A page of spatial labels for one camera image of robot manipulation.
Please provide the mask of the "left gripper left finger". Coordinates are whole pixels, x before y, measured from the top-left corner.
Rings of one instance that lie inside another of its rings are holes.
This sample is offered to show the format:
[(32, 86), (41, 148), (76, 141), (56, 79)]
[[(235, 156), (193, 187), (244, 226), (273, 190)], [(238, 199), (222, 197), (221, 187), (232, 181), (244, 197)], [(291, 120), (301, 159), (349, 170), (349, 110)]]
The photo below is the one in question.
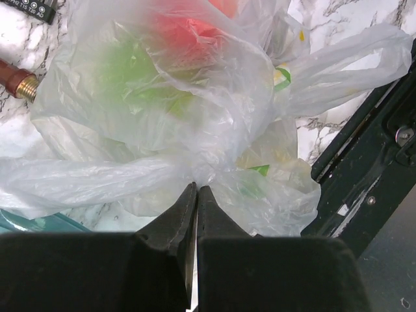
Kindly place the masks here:
[(1, 235), (2, 311), (185, 311), (197, 187), (132, 233)]

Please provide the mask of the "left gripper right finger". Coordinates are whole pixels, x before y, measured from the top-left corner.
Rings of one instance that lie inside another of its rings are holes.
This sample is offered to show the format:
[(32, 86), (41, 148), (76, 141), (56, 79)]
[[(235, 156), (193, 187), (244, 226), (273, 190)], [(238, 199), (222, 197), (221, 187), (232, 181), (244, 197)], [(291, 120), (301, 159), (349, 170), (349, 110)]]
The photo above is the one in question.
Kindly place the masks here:
[(322, 237), (251, 236), (198, 194), (199, 311), (370, 311), (353, 253)]

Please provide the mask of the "translucent white plastic bag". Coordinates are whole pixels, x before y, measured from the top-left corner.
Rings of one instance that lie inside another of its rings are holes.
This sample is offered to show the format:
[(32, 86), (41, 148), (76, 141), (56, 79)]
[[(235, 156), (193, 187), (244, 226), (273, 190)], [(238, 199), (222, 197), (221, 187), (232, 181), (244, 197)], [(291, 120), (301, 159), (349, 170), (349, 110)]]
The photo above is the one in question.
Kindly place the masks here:
[(288, 1), (238, 1), (220, 49), (175, 50), (151, 1), (76, 1), (30, 108), (40, 143), (1, 149), (1, 208), (27, 219), (114, 203), (156, 217), (211, 187), (250, 235), (299, 236), (321, 189), (295, 120), (403, 77), (413, 39), (379, 24), (311, 52)]

